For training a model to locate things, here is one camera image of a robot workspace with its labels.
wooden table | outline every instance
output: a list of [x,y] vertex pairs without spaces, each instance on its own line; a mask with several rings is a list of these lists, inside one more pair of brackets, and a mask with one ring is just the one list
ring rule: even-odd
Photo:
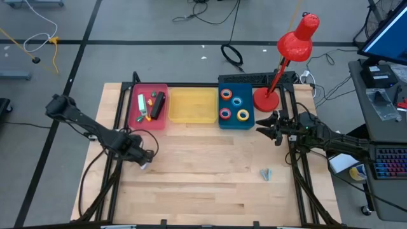
[[[96,120],[107,128],[113,127],[120,87],[121,83],[104,85]],[[296,100],[315,113],[311,88],[295,85],[294,89]],[[289,95],[286,97],[292,116]],[[256,120],[270,115],[256,109],[254,113]],[[160,143],[160,151],[146,170],[136,163],[123,164],[114,223],[157,225],[161,219],[167,219],[169,225],[250,226],[259,221],[261,226],[300,226],[294,177],[291,166],[284,161],[289,151],[286,137],[276,147],[255,128],[221,130],[217,122],[175,124],[168,120],[165,130],[152,132]],[[151,137],[140,134],[144,148],[155,150]],[[84,168],[101,149],[99,143],[90,143]],[[105,162],[103,156],[89,170],[83,190],[83,211],[99,193]],[[316,196],[340,222],[325,159],[309,154],[308,164]],[[259,173],[265,168],[272,169],[269,182]],[[303,196],[311,222],[304,192]],[[103,218],[109,200],[110,197],[105,200]],[[76,218],[78,198],[72,211],[72,219]]]

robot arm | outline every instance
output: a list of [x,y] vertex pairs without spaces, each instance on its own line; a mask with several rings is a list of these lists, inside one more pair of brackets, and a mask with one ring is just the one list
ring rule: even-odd
[[151,162],[154,152],[140,147],[142,139],[139,135],[130,135],[124,131],[109,130],[83,114],[74,99],[65,95],[54,95],[46,106],[46,115],[62,123],[77,124],[97,136],[100,144],[118,155],[122,160],[137,162],[140,166]]
[[318,117],[308,112],[300,114],[298,121],[295,122],[293,119],[279,118],[278,112],[274,111],[269,118],[256,123],[265,126],[256,130],[272,140],[276,139],[276,146],[281,145],[282,135],[295,135],[296,149],[301,152],[308,153],[312,148],[320,148],[324,151],[350,155],[358,161],[363,161],[369,156],[367,139],[333,132]]

gray carpet floor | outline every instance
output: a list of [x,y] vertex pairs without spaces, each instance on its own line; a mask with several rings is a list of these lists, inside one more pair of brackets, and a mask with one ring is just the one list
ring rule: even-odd
[[[34,5],[44,17],[59,25],[62,40],[82,40],[96,0],[66,0],[65,7]],[[211,0],[202,17],[218,22],[233,8],[235,1]],[[350,42],[360,29],[367,13],[367,1],[307,0],[299,12],[309,11],[321,18],[313,41]],[[296,1],[242,0],[233,40],[277,41],[288,28]],[[91,40],[129,41],[222,41],[229,40],[233,18],[221,25],[209,25],[197,19],[172,22],[174,17],[191,13],[192,4],[184,0],[103,0]],[[300,21],[298,15],[295,25]],[[33,14],[30,9],[12,9],[0,3],[0,27],[15,39],[27,39],[39,32],[53,32],[52,24]],[[0,68],[21,69],[33,75],[30,81],[0,80],[0,97],[13,101],[14,111],[7,121],[51,125],[45,106],[53,94],[61,94],[77,55],[76,45],[59,45],[56,76],[32,64],[15,45],[0,44]],[[235,46],[244,57],[247,73],[270,72],[279,61],[276,46]],[[343,48],[318,46],[312,56]],[[45,45],[35,55],[52,66],[54,47]],[[331,53],[335,65],[325,58],[309,64],[318,85],[330,90],[348,75],[347,63],[360,58],[356,52]],[[301,74],[304,62],[292,63],[289,70]],[[70,93],[78,107],[96,116],[104,83],[130,81],[137,71],[142,81],[216,82],[220,74],[239,73],[221,55],[219,45],[87,45]],[[352,80],[337,94],[353,90]],[[315,102],[322,99],[318,91]],[[356,94],[350,93],[324,103],[317,110],[321,120],[333,130],[346,133],[364,123]],[[47,129],[2,125],[0,128],[0,228],[12,227],[30,183],[48,135]],[[66,125],[60,125],[52,144],[43,176],[25,220],[25,226],[66,223],[72,207],[85,161],[88,141]],[[349,226],[366,228],[407,228],[405,223],[385,222],[363,216],[359,207],[366,204],[364,194],[333,179],[342,221]]]

computer monitor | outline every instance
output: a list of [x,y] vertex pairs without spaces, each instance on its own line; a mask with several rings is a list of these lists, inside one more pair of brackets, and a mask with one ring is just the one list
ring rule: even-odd
[[407,66],[407,0],[380,24],[357,53],[370,57],[371,63],[386,60]]

yellow cable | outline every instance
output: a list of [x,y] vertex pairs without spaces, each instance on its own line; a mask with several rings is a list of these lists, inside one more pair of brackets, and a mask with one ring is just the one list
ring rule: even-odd
[[10,39],[12,42],[14,42],[19,48],[21,48],[21,50],[23,50],[27,55],[29,55],[31,57],[31,59],[35,59],[35,56],[31,55],[31,53],[27,52],[24,50],[24,48],[17,43],[17,41],[15,41],[10,35],[7,34],[6,31],[4,31],[2,28],[0,28],[0,31],[8,38]]
[[53,66],[54,66],[54,68],[55,68],[57,74],[59,74],[58,67],[57,67],[57,65],[55,64],[55,59],[57,58],[57,53],[58,53],[58,45],[55,44],[55,54],[53,55],[53,58],[52,58],[52,64],[53,64]]
[[[298,2],[297,2],[297,6],[295,7],[294,14],[293,14],[293,16],[291,17],[290,25],[288,26],[287,32],[289,32],[289,31],[291,30],[291,26],[293,26],[294,19],[295,19],[297,13],[298,13],[298,10],[300,9],[301,1],[302,1],[302,0],[298,0]],[[277,65],[277,69],[280,68],[281,59],[282,59],[282,55],[280,54],[280,60],[279,60],[279,64]]]
[[[25,51],[24,48],[23,48],[19,43],[17,43],[17,41],[15,41],[10,35],[7,34],[6,31],[4,31],[2,28],[0,28],[0,31],[1,31],[10,41],[12,41],[13,43],[15,43],[19,48],[21,48],[21,50],[23,50],[24,53],[26,53],[28,56],[30,56],[30,58],[31,58],[32,60],[35,60],[35,56],[33,56],[31,53]],[[58,37],[55,37],[55,47],[56,47],[56,45],[57,45],[57,44],[56,44],[56,40],[58,40]],[[54,60],[55,60],[55,57],[56,57],[56,56],[57,56],[57,50],[55,50],[55,55],[54,55],[54,57],[53,57],[53,63],[54,63]],[[47,70],[47,71],[49,71],[49,72],[55,74],[55,71],[53,71],[53,70],[50,69],[49,67],[46,67],[46,66],[43,65],[42,63],[38,63],[38,64],[39,64],[43,69],[45,69],[45,70]],[[57,74],[59,74],[58,68],[57,68],[57,66],[55,65],[55,63],[54,63],[54,67],[55,67],[55,69],[57,70]]]

